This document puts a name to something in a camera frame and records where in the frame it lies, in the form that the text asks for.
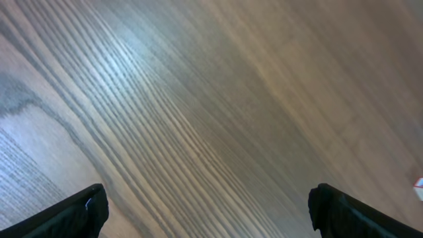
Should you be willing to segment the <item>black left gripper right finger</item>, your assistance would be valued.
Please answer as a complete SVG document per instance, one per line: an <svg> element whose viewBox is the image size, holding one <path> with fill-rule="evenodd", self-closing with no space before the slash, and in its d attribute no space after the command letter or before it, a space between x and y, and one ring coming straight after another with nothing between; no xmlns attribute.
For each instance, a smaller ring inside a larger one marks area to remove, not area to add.
<svg viewBox="0 0 423 238"><path fill-rule="evenodd" d="M308 208L322 238L422 238L409 227L327 184L311 189Z"/></svg>

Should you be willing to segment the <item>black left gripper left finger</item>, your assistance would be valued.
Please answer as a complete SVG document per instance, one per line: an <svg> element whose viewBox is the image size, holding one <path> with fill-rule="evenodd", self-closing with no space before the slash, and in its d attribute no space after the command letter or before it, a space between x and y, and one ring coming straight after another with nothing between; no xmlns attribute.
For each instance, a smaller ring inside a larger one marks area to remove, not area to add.
<svg viewBox="0 0 423 238"><path fill-rule="evenodd" d="M1 238L97 238L108 217L106 191L97 183L2 230Z"/></svg>

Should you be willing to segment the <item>brown ring picture block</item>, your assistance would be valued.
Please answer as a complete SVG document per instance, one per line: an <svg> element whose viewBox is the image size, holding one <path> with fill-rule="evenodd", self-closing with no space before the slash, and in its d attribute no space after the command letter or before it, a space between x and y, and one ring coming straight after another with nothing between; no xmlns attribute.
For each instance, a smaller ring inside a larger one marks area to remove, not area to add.
<svg viewBox="0 0 423 238"><path fill-rule="evenodd" d="M423 201L423 178L420 177L413 185L413 189L420 201Z"/></svg>

